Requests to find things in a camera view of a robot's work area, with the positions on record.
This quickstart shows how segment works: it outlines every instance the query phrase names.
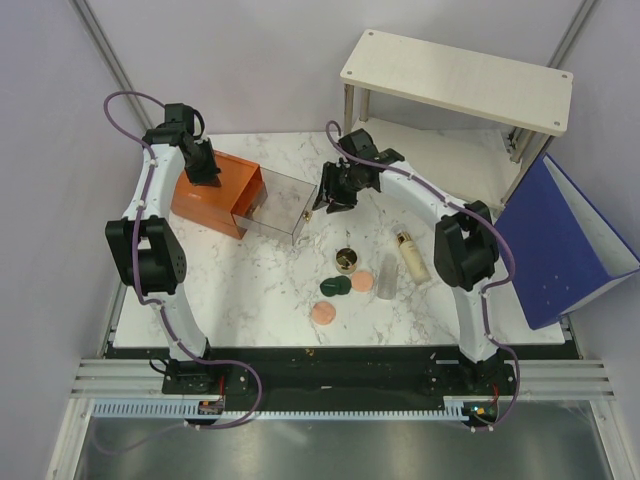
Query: white wall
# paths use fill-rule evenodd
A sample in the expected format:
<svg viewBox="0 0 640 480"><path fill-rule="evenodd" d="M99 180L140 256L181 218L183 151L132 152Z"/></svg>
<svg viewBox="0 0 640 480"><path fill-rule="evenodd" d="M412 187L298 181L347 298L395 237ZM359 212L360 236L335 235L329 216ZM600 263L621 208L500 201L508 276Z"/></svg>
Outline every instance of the white wall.
<svg viewBox="0 0 640 480"><path fill-rule="evenodd" d="M546 64L580 0L90 0L133 85L200 109L210 132L319 131L366 28ZM478 122L372 96L422 128Z"/></svg>
<svg viewBox="0 0 640 480"><path fill-rule="evenodd" d="M0 477L33 480L98 347L115 272L104 225L141 162L103 117L115 83L68 2L4 2L0 63Z"/></svg>
<svg viewBox="0 0 640 480"><path fill-rule="evenodd" d="M568 133L551 154L640 252L640 3L601 2L563 70L575 74ZM604 359L640 458L640 277L573 315Z"/></svg>

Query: robotic arm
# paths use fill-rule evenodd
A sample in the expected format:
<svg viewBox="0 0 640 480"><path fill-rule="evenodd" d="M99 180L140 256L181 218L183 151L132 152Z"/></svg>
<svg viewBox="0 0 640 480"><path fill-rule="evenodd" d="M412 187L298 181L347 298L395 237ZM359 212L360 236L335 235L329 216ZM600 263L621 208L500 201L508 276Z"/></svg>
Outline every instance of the robotic arm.
<svg viewBox="0 0 640 480"><path fill-rule="evenodd" d="M395 150L379 152L371 136L362 129L345 135L338 143L346 153L369 163L342 158L337 164L325 163L313 209L326 208L327 213L351 210L357 204L358 192L364 188L373 188L407 205L435 229L434 263L442 280L453 289L460 324L460 351L473 363L492 357L497 347L485 334L480 294L495 273L498 246L495 237L477 220L457 213L447 203L464 206L491 222L488 207L479 201L464 204L425 181L447 199L445 203L405 175L371 165L371 162L383 166L401 164L402 170L419 177Z"/></svg>
<svg viewBox="0 0 640 480"><path fill-rule="evenodd" d="M195 118L200 114L184 104L167 104L165 121L155 129L148 130L143 140L152 145L156 155L151 158L143 151L144 165L131 204L123 218L107 223L105 234L120 278L125 285L133 286L133 225L138 206L147 182L146 172L153 163L154 175L147 186L146 202L140 221L138 238L138 266L142 300L149 302L167 337L172 358L187 361L190 358L175 344L165 323L160 308L164 306L167 319L187 350L202 357L207 348L207 338L198 328L184 291L187 275L187 260L184 250L173 234L167 218L176 183L183 169L193 185L219 187L220 169L215 162L211 141L203 132L195 135Z"/></svg>

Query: cream bottle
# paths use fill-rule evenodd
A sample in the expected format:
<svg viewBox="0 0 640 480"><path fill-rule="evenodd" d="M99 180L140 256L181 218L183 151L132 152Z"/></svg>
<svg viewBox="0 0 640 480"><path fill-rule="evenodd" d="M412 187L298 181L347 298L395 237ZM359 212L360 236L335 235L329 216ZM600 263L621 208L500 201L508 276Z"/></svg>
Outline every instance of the cream bottle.
<svg viewBox="0 0 640 480"><path fill-rule="evenodd" d="M407 232L407 227L403 224L396 225L393 227L393 233L396 236L396 242L398 243L400 254L404 258L404 263L407 265L409 275L411 275L415 284L420 285L431 280L431 275L424 264L424 260L422 260L420 250L418 250L417 245L411 239L411 235Z"/></svg>

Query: white wooden shelf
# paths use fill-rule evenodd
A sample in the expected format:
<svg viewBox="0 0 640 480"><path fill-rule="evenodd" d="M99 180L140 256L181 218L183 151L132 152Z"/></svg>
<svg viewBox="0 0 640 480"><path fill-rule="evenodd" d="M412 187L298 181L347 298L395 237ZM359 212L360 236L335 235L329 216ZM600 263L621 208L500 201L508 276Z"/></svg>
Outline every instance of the white wooden shelf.
<svg viewBox="0 0 640 480"><path fill-rule="evenodd" d="M493 140L495 147L487 148L465 141L464 130L459 131L460 139L454 139L450 136L454 132L444 136L376 118L356 122L353 129L358 128L364 128L379 149L395 149L420 175L447 193L463 200L481 200L490 208L502 208L500 197L520 171L509 161L498 130L476 132Z"/></svg>
<svg viewBox="0 0 640 480"><path fill-rule="evenodd" d="M539 65L366 30L340 77L429 105L560 136L573 75Z"/></svg>

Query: gray floor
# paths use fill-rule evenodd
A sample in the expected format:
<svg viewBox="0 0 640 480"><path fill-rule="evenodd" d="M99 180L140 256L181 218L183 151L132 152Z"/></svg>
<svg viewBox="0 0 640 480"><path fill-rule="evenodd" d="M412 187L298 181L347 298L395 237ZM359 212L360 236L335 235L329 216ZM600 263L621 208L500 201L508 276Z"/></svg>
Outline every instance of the gray floor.
<svg viewBox="0 0 640 480"><path fill-rule="evenodd" d="M175 423L93 420L108 448ZM255 421L178 429L117 457L87 441L78 479L610 479L588 405L522 403L493 433L436 422Z"/></svg>

